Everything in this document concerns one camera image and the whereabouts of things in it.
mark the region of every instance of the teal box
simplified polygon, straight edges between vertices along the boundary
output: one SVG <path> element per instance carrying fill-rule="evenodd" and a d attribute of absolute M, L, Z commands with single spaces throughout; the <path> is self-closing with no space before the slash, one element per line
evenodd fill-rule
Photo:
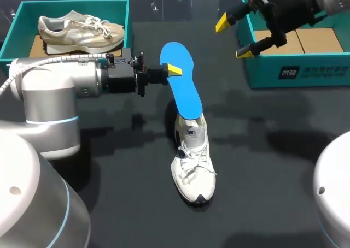
<path fill-rule="evenodd" d="M 244 58 L 250 88 L 350 86 L 350 13 L 327 17 L 313 28 L 333 28 L 344 52 Z M 261 30 L 267 27 L 260 14 L 251 13 L 239 21 L 240 47 L 256 42 L 254 31 Z"/>
<path fill-rule="evenodd" d="M 0 67 L 8 74 L 7 64 L 16 58 L 28 57 L 35 35 L 38 34 L 40 16 L 62 17 L 71 10 L 123 25 L 124 48 L 132 48 L 129 8 L 129 0 L 23 1 L 1 48 Z"/>

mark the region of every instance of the blue insole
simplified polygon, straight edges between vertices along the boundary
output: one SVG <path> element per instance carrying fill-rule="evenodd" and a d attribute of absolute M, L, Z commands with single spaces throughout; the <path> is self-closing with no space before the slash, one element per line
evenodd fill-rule
<path fill-rule="evenodd" d="M 193 83 L 193 59 L 184 45 L 167 43 L 160 52 L 160 64 L 169 63 L 182 70 L 182 76 L 169 76 L 168 82 L 174 94 L 177 109 L 182 118 L 196 120 L 203 112 L 201 98 Z"/>

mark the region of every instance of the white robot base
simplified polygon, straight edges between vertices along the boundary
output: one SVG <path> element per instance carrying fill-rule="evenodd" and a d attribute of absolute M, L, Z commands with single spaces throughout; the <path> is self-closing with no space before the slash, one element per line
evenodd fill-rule
<path fill-rule="evenodd" d="M 83 201 L 23 138 L 0 130 L 0 248 L 86 248 Z"/>
<path fill-rule="evenodd" d="M 350 132 L 320 155 L 313 177 L 320 226 L 327 248 L 350 247 Z"/>

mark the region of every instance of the shoe sole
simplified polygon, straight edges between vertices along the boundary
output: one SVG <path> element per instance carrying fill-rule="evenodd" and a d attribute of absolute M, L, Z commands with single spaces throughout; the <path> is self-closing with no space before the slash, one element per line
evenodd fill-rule
<path fill-rule="evenodd" d="M 178 130 L 175 127 L 175 145 L 176 145 L 177 148 L 179 146 L 179 142 L 178 142 L 179 139 L 180 139 L 180 136 L 178 136 Z M 173 176 L 173 181 L 174 181 L 174 183 L 176 185 L 176 188 L 177 188 L 178 192 L 180 193 L 181 197 L 183 198 L 183 200 L 186 201 L 188 204 L 194 205 L 194 206 L 202 206 L 202 205 L 205 205 L 205 204 L 209 203 L 210 199 L 209 200 L 205 199 L 201 194 L 197 197 L 197 200 L 195 200 L 195 201 L 189 200 L 185 196 L 185 194 L 182 192 L 182 190 L 180 189 L 179 185 L 177 184 L 176 175 L 175 175 L 175 172 L 174 172 L 174 170 L 175 170 L 174 165 L 175 165 L 174 162 L 172 162 L 171 163 L 171 174 Z"/>
<path fill-rule="evenodd" d="M 84 52 L 88 54 L 98 54 L 98 53 L 113 51 L 123 42 L 124 40 L 102 48 L 89 48 L 89 47 L 78 46 L 78 45 L 51 45 L 43 41 L 43 46 L 44 46 L 44 51 L 47 55 L 58 55 L 58 54 L 66 54 L 71 52 Z"/>

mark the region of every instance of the shoe laces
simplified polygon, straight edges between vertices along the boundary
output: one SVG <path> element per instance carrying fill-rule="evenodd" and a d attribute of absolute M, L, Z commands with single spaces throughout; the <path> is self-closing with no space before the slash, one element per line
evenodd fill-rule
<path fill-rule="evenodd" d="M 191 171 L 194 171 L 197 167 L 201 167 L 210 173 L 217 175 L 215 171 L 208 166 L 208 158 L 205 152 L 207 146 L 208 141 L 205 141 L 205 144 L 201 149 L 194 150 L 189 149 L 183 141 L 181 142 L 179 150 L 185 153 L 185 157 L 180 160 L 181 168 L 184 171 L 182 179 L 188 177 Z"/>
<path fill-rule="evenodd" d="M 112 32 L 109 28 L 104 26 L 104 23 L 109 23 L 108 20 L 102 20 L 99 17 L 94 17 L 91 15 L 86 15 L 88 18 L 85 20 L 85 23 L 83 24 L 83 28 L 93 28 L 95 31 L 98 31 L 99 29 L 102 30 L 103 36 L 105 38 L 110 38 L 112 35 Z"/>

